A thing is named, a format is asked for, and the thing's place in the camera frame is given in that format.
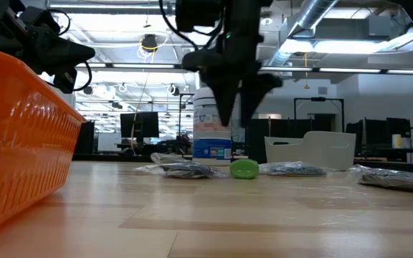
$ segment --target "computer monitor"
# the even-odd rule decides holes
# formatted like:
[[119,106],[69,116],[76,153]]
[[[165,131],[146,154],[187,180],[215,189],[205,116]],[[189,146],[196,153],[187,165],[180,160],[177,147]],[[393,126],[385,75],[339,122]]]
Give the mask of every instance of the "computer monitor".
[[360,120],[357,123],[347,124],[345,132],[356,134],[355,149],[361,151],[363,145],[363,120]]
[[135,113],[120,114],[120,134],[122,138],[132,137],[133,121],[135,121],[134,138],[158,137],[157,112],[136,113],[136,118]]
[[403,138],[411,138],[410,120],[405,118],[386,118],[390,135],[400,134]]
[[391,145],[391,135],[386,120],[365,119],[366,143]]
[[312,119],[297,119],[291,121],[291,138],[304,138],[305,134],[312,130]]

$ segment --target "plastic bag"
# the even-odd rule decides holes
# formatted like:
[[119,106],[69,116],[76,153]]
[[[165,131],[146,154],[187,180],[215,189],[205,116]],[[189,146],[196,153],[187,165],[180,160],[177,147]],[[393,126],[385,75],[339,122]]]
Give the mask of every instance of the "plastic bag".
[[260,173],[271,176],[324,176],[325,168],[318,168],[310,164],[297,162],[275,162],[259,165]]
[[170,164],[170,163],[196,163],[190,160],[186,160],[175,154],[162,154],[162,153],[152,153],[151,160],[155,164]]
[[218,168],[205,166],[198,163],[171,163],[160,165],[149,165],[137,168],[156,175],[169,178],[225,178],[228,175]]
[[355,165],[347,170],[348,177],[363,185],[413,191],[413,173]]

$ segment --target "white container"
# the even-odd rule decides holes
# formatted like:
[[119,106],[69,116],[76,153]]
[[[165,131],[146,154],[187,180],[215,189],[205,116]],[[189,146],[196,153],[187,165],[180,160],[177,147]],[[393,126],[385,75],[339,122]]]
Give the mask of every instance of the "white container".
[[230,127],[219,119],[216,100],[209,87],[194,96],[194,147],[192,159],[209,166],[228,166],[231,156]]
[[400,134],[394,134],[392,135],[392,145],[393,148],[402,148],[401,144],[401,135]]

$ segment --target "ceiling pipe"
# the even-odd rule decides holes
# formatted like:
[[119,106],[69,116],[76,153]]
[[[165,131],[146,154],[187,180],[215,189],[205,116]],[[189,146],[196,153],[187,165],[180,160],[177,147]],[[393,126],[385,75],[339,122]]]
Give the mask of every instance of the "ceiling pipe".
[[285,40],[295,34],[299,34],[300,37],[313,37],[316,25],[337,2],[338,0],[305,0],[300,11],[283,22],[280,30],[280,49],[268,60],[267,66],[283,66],[293,54],[282,49]]

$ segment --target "basket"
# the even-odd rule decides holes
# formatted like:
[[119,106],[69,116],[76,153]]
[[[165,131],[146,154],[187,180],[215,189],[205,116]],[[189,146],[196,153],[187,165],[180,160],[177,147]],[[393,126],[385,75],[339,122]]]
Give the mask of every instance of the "basket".
[[84,118],[0,52],[0,223],[65,184]]

